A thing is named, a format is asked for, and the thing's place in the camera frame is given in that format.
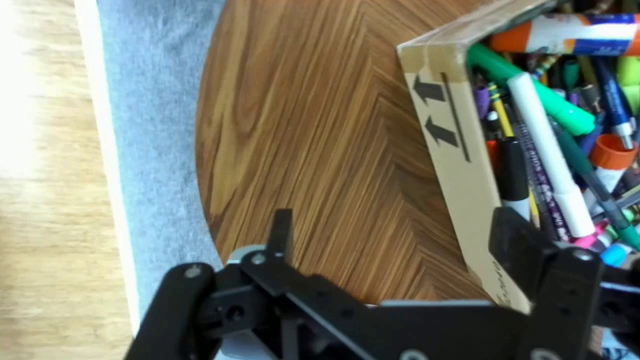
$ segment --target wooden table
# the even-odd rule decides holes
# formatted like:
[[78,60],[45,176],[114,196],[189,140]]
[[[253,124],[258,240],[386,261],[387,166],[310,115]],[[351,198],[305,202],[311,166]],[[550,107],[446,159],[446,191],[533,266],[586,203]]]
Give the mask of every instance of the wooden table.
[[360,300],[477,298],[395,43],[487,0],[230,0],[198,109],[200,193],[219,254],[293,208],[293,266]]

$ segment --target cardboard box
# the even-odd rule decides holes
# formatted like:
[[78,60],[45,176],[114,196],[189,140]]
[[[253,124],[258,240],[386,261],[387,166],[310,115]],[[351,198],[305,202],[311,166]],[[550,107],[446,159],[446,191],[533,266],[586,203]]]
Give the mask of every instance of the cardboard box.
[[502,306],[529,310],[527,298],[487,251],[500,196],[466,72],[477,40],[553,8],[547,0],[492,2],[456,21],[398,46],[424,140],[438,172],[467,270]]

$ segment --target arrow symbol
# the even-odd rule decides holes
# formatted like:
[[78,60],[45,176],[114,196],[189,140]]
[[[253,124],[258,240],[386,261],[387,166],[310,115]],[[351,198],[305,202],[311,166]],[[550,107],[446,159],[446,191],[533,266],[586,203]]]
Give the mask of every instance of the arrow symbol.
[[440,140],[458,148],[458,140],[456,134],[447,128],[438,125],[432,115],[428,115],[424,128],[428,130],[428,134],[432,134],[432,137],[436,140],[436,144],[440,145]]
[[415,79],[414,79],[414,92],[422,97],[424,104],[425,104],[428,97],[443,102],[441,86],[440,84],[422,82],[419,76],[415,76]]

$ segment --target floor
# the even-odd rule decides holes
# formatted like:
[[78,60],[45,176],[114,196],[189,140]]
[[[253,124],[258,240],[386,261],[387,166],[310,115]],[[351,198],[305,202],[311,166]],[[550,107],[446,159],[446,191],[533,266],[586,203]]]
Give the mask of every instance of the floor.
[[74,0],[0,0],[0,358],[122,358],[124,279]]

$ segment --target gray carpet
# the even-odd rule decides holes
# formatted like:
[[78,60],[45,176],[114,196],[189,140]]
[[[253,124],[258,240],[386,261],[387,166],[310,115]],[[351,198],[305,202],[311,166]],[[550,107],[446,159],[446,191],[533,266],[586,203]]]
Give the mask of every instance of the gray carpet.
[[201,218],[193,117],[224,0],[97,0],[139,314],[163,271],[219,258]]

